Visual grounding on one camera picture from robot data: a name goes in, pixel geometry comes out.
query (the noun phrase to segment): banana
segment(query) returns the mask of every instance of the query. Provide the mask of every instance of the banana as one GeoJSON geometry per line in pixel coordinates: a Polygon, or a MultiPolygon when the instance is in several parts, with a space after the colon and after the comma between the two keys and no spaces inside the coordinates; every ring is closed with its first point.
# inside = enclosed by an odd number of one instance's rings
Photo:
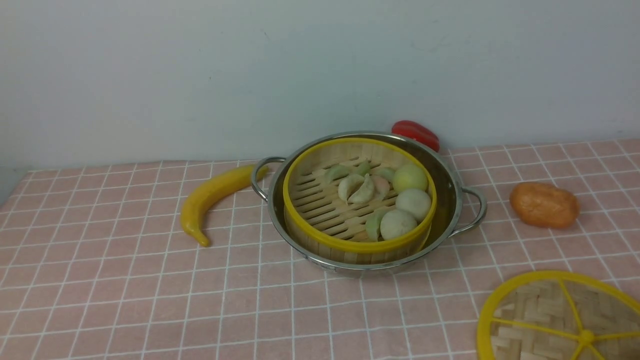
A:
{"type": "MultiPolygon", "coordinates": [[[[193,237],[204,247],[211,246],[211,241],[202,232],[204,215],[218,201],[251,185],[251,172],[254,165],[246,165],[214,176],[194,190],[182,205],[180,224],[182,230],[193,237]]],[[[268,167],[258,171],[258,180],[267,174],[268,167]]]]}

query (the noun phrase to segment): steamer basket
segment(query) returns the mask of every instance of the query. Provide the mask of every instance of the steamer basket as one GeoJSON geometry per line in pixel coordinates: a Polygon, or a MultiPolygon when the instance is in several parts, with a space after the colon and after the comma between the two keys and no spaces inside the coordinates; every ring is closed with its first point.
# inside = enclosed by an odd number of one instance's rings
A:
{"type": "Polygon", "coordinates": [[[433,179],[422,163],[398,147],[367,138],[329,140],[301,153],[285,176],[283,193],[285,223],[296,242],[323,258],[360,265],[395,261],[421,250],[437,204],[433,179]],[[366,160],[372,172],[376,167],[397,169],[414,163],[427,175],[431,208],[414,230],[388,241],[369,241],[364,227],[367,217],[376,209],[394,209],[397,193],[391,190],[383,200],[347,205],[338,198],[340,179],[323,184],[330,167],[366,160]]]}

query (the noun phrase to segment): bamboo steamer lid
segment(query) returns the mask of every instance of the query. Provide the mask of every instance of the bamboo steamer lid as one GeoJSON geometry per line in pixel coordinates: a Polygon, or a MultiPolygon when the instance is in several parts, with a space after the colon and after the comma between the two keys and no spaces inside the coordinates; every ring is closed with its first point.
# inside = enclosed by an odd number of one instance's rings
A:
{"type": "Polygon", "coordinates": [[[640,360],[640,304],[570,272],[519,275],[484,304],[480,360],[640,360]]]}

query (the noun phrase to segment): bamboo steamer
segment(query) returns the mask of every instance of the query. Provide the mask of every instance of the bamboo steamer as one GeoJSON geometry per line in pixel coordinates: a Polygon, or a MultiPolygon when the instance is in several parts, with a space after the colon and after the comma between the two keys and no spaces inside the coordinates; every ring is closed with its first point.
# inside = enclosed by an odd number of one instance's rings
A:
{"type": "Polygon", "coordinates": [[[640,304],[585,275],[522,274],[484,304],[477,351],[480,360],[638,360],[640,304]]]}
{"type": "Polygon", "coordinates": [[[435,214],[435,185],[424,165],[406,151],[368,138],[338,138],[319,143],[301,153],[291,164],[283,184],[284,217],[289,234],[307,250],[325,259],[370,265],[405,258],[423,248],[435,214]],[[394,209],[397,193],[368,204],[345,204],[338,198],[341,179],[324,184],[325,172],[336,164],[355,166],[369,161],[377,167],[397,169],[417,165],[427,176],[431,208],[411,232],[387,241],[371,242],[365,222],[377,209],[394,209]]]}

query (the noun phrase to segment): yellow rim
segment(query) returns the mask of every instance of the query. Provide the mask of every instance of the yellow rim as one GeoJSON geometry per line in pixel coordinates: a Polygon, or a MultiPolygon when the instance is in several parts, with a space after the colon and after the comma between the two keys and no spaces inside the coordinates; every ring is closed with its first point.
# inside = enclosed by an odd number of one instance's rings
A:
{"type": "Polygon", "coordinates": [[[548,329],[546,327],[538,327],[537,325],[531,323],[523,323],[516,322],[511,320],[503,320],[493,317],[493,312],[498,308],[502,299],[511,293],[516,288],[523,286],[525,284],[529,284],[534,281],[544,281],[544,280],[557,280],[562,288],[567,301],[573,311],[573,317],[577,323],[577,328],[580,332],[589,331],[589,329],[584,329],[582,326],[582,322],[580,320],[580,316],[578,315],[578,310],[575,307],[575,303],[573,299],[569,295],[566,286],[563,281],[573,281],[583,285],[590,286],[592,288],[596,288],[598,290],[602,290],[612,297],[620,300],[624,305],[633,309],[636,313],[640,314],[640,304],[635,301],[629,295],[623,293],[622,291],[614,288],[613,286],[607,285],[604,282],[597,281],[596,279],[590,278],[585,275],[576,274],[573,272],[564,272],[564,271],[538,271],[538,272],[529,272],[526,274],[518,275],[508,281],[502,283],[502,285],[498,286],[498,288],[489,296],[489,298],[484,303],[482,311],[480,312],[480,318],[478,319],[477,325],[477,334],[476,334],[476,346],[478,358],[480,360],[495,360],[495,355],[493,353],[492,343],[491,343],[491,334],[489,329],[491,327],[492,322],[501,322],[508,323],[511,325],[526,327],[529,329],[546,332],[548,334],[553,334],[556,336],[561,336],[564,338],[572,339],[578,341],[577,348],[572,356],[572,359],[577,359],[580,353],[588,348],[596,358],[603,359],[602,355],[598,352],[598,350],[592,345],[594,341],[603,341],[609,339],[617,339],[617,338],[627,338],[627,337],[640,337],[640,332],[621,332],[619,334],[607,334],[601,336],[594,336],[590,341],[584,341],[581,335],[569,334],[567,332],[558,331],[554,329],[548,329]]]}
{"type": "Polygon", "coordinates": [[[376,254],[380,252],[387,252],[387,251],[399,249],[407,245],[408,243],[413,241],[420,232],[424,231],[426,227],[431,224],[431,221],[433,220],[433,216],[435,215],[436,204],[437,204],[436,188],[433,183],[433,179],[431,178],[431,174],[429,174],[427,169],[424,167],[424,165],[421,162],[418,161],[418,159],[414,158],[408,152],[396,146],[393,146],[389,143],[381,142],[379,140],[366,139],[366,138],[334,139],[334,140],[329,140],[327,142],[320,143],[314,147],[307,149],[305,152],[300,154],[291,163],[291,167],[289,168],[289,171],[284,177],[283,192],[284,192],[285,210],[289,212],[289,214],[291,215],[291,220],[294,222],[294,224],[300,227],[300,229],[302,229],[305,233],[312,236],[313,239],[315,239],[319,243],[322,243],[330,248],[341,250],[344,252],[355,252],[358,254],[376,254]],[[293,203],[291,202],[291,197],[289,196],[289,180],[291,178],[291,170],[294,169],[297,164],[299,164],[312,152],[318,149],[322,149],[323,147],[334,145],[336,143],[344,143],[344,142],[373,143],[376,145],[387,147],[389,149],[392,149],[393,151],[401,153],[402,155],[407,157],[412,163],[416,164],[420,169],[422,169],[422,171],[424,171],[424,173],[427,175],[427,180],[429,183],[429,194],[431,196],[431,208],[429,209],[429,213],[427,214],[426,218],[415,229],[411,230],[409,233],[406,233],[400,236],[399,238],[389,240],[389,241],[381,241],[378,243],[357,243],[355,241],[342,240],[342,239],[334,238],[333,236],[329,236],[323,233],[322,231],[316,229],[315,227],[311,226],[307,221],[305,221],[305,219],[302,218],[302,216],[298,213],[298,210],[296,210],[296,208],[293,206],[293,203]]]}

